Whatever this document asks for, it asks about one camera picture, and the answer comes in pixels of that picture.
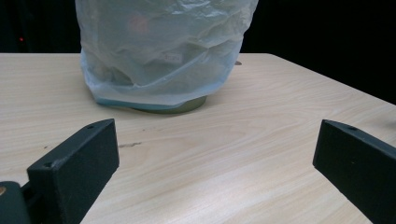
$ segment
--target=black plastic part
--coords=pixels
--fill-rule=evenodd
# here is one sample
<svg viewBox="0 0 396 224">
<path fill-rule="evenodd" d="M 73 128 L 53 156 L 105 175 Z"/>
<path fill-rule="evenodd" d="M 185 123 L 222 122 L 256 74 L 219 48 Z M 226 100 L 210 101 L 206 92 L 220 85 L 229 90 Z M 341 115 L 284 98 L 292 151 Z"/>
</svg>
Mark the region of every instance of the black plastic part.
<svg viewBox="0 0 396 224">
<path fill-rule="evenodd" d="M 396 223 L 396 148 L 324 119 L 313 164 L 373 223 Z"/>
<path fill-rule="evenodd" d="M 18 183 L 0 182 L 0 223 L 29 224 L 30 217 Z"/>
<path fill-rule="evenodd" d="M 41 224 L 42 221 L 45 220 L 47 214 L 43 196 L 33 192 L 30 182 L 27 182 L 21 188 L 21 192 L 32 224 Z"/>
<path fill-rule="evenodd" d="M 114 119 L 87 125 L 28 169 L 43 223 L 80 223 L 120 164 Z"/>
</svg>

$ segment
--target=screw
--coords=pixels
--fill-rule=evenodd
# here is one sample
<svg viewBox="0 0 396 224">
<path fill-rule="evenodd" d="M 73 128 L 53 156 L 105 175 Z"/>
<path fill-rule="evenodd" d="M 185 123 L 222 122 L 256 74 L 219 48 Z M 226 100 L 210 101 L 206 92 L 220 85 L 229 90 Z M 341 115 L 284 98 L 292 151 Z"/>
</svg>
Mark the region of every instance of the screw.
<svg viewBox="0 0 396 224">
<path fill-rule="evenodd" d="M 1 186 L 0 187 L 0 196 L 2 196 L 6 192 L 6 187 Z"/>
</svg>

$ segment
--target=plastic bag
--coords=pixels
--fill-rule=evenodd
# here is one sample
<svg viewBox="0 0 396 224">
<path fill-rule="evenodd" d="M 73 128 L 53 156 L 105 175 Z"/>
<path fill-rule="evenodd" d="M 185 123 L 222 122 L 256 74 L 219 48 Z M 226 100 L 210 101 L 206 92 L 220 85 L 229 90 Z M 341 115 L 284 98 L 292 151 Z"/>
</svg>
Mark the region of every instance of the plastic bag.
<svg viewBox="0 0 396 224">
<path fill-rule="evenodd" d="M 76 0 L 95 101 L 174 108 L 230 75 L 258 0 Z"/>
</svg>

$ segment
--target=wood grain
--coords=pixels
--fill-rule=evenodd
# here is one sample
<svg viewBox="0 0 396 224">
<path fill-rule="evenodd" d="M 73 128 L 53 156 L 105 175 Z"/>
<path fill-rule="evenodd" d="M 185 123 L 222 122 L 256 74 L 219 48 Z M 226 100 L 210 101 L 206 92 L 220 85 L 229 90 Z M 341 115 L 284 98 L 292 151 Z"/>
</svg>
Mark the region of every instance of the wood grain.
<svg viewBox="0 0 396 224">
<path fill-rule="evenodd" d="M 0 54 L 0 181 L 115 119 L 120 168 L 82 223 L 370 223 L 312 165 L 332 119 L 396 146 L 396 105 L 269 54 L 181 115 L 97 105 L 78 54 Z"/>
</svg>

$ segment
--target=screw hole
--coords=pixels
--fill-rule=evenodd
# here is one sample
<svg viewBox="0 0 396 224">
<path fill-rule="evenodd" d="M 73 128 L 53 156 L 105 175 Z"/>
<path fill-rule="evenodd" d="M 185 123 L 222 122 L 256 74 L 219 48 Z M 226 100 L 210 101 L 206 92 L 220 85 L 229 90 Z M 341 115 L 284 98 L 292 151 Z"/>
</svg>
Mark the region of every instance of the screw hole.
<svg viewBox="0 0 396 224">
<path fill-rule="evenodd" d="M 51 161 L 46 162 L 46 163 L 43 164 L 43 166 L 44 166 L 45 168 L 51 168 L 51 167 L 52 167 L 52 162 L 51 162 Z"/>
</svg>

